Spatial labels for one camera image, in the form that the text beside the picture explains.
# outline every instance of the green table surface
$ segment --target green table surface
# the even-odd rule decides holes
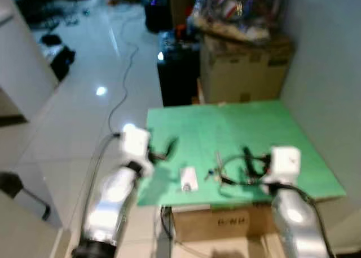
[[[164,152],[168,141],[178,137],[174,155],[155,167],[152,177],[143,179],[139,205],[246,204],[269,201],[258,186],[223,186],[214,178],[205,181],[209,169],[216,166],[215,152],[222,158],[240,154],[247,145],[253,155],[270,151],[274,145],[292,145],[301,150],[300,188],[316,199],[346,195],[322,157],[303,134],[280,101],[249,104],[193,105],[152,109],[147,127],[152,131],[151,146]],[[182,192],[180,170],[196,169],[199,189]],[[244,180],[242,160],[225,166],[227,175]]]

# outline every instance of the plastic bag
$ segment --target plastic bag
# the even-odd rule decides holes
[[[262,42],[278,27],[284,5],[285,0],[196,0],[191,21],[209,33]]]

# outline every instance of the black electronic device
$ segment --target black electronic device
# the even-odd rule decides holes
[[[146,13],[146,27],[158,33],[172,28],[169,0],[141,0]]]
[[[192,104],[200,75],[199,43],[178,40],[174,31],[161,32],[158,75],[164,106]]]

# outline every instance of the cardboard box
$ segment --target cardboard box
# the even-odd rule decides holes
[[[293,45],[284,35],[262,47],[205,35],[200,55],[205,101],[277,99],[293,53]]]
[[[175,244],[172,258],[285,258],[277,234]]]
[[[172,209],[172,215],[176,238],[181,242],[262,236],[277,232],[270,206],[180,212]]]
[[[172,208],[172,216],[176,239],[182,242],[174,245],[172,257],[285,258],[269,205],[180,207]]]

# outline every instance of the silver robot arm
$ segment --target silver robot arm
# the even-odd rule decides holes
[[[286,257],[330,257],[318,214],[299,193],[291,189],[278,190],[272,207]]]
[[[288,258],[333,257],[315,202],[295,187],[301,152],[294,147],[274,147],[263,190],[274,195],[272,214]]]
[[[95,198],[85,208],[79,246],[72,252],[73,258],[114,258],[126,230],[126,218],[137,192],[141,177],[153,174],[149,160],[165,159],[166,154],[149,152],[148,131],[129,127],[120,135],[120,165],[105,178],[95,191]]]

